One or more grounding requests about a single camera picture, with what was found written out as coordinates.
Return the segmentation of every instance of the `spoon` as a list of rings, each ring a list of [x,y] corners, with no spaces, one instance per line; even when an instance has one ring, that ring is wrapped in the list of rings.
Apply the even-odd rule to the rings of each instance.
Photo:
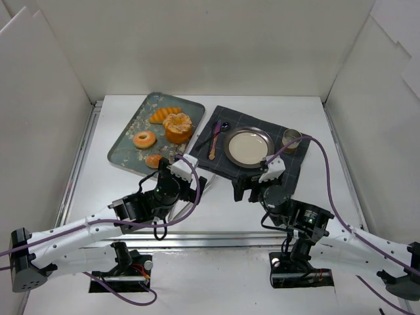
[[[195,147],[195,150],[199,150],[203,147],[204,144],[208,143],[211,139],[213,139],[215,136],[217,136],[219,133],[224,132],[224,131],[228,131],[230,129],[230,124],[225,121],[221,126],[220,126],[220,131],[218,133],[215,133],[213,136],[210,136],[209,138],[207,138],[203,143],[199,144],[198,146]]]

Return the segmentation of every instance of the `glazed donut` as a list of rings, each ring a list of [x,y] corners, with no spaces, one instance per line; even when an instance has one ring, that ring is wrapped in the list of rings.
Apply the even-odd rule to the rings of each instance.
[[[142,131],[134,136],[133,142],[138,149],[147,149],[153,146],[156,141],[156,136],[151,131]]]

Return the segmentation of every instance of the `metal tray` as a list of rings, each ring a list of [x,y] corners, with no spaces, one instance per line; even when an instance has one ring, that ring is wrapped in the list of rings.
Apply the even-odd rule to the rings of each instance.
[[[228,157],[228,159],[230,161],[232,161],[233,163],[235,163],[237,166],[246,168],[246,169],[258,169],[260,167],[260,163],[256,163],[256,164],[244,164],[242,162],[239,162],[237,159],[235,159],[232,154],[230,153],[229,150],[229,144],[230,141],[237,136],[240,133],[255,133],[256,135],[259,135],[262,139],[264,139],[266,145],[267,145],[267,155],[271,156],[272,154],[274,154],[274,143],[273,140],[271,139],[271,136],[268,135],[268,133],[266,133],[265,131],[256,128],[256,127],[239,127],[236,128],[232,131],[230,131],[227,135],[226,138],[224,140],[223,143],[223,149],[224,149],[224,153],[226,154],[226,156]]]
[[[172,162],[175,154],[184,153],[190,140],[182,144],[170,143],[166,139],[163,125],[149,122],[150,116],[158,108],[163,107],[181,107],[182,113],[190,116],[193,134],[205,112],[204,106],[199,103],[162,93],[149,94],[111,147],[107,155],[108,161],[123,169],[149,175],[154,170],[144,162],[146,156],[160,154]],[[141,150],[134,146],[133,137],[145,130],[152,131],[156,135],[156,143],[150,148]]]

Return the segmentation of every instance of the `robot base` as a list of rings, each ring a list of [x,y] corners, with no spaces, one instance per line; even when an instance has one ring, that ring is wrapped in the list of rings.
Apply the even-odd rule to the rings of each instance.
[[[138,251],[131,251],[130,256],[133,261],[133,264],[135,265],[152,265],[151,255],[141,255],[138,253]],[[147,268],[145,268],[144,272],[150,277],[152,270],[147,270]],[[143,286],[147,288],[150,287],[150,280],[146,279],[134,268],[128,268],[123,272],[119,270],[111,270],[110,272],[93,272],[92,274],[93,276],[100,278],[102,281],[105,281],[106,284],[108,284],[115,292],[118,293],[147,292],[147,290],[145,290]],[[89,293],[109,292],[98,282],[91,280]]]
[[[316,270],[291,261],[290,253],[270,253],[270,284],[274,289],[334,286],[330,269]]]

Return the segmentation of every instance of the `white plate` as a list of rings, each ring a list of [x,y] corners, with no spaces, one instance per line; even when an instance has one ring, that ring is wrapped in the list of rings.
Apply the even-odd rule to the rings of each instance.
[[[236,161],[250,165],[259,163],[267,156],[268,146],[255,133],[240,133],[229,142],[229,152]]]
[[[237,128],[224,142],[224,152],[230,161],[249,169],[258,168],[261,160],[274,152],[270,136],[254,127]]]

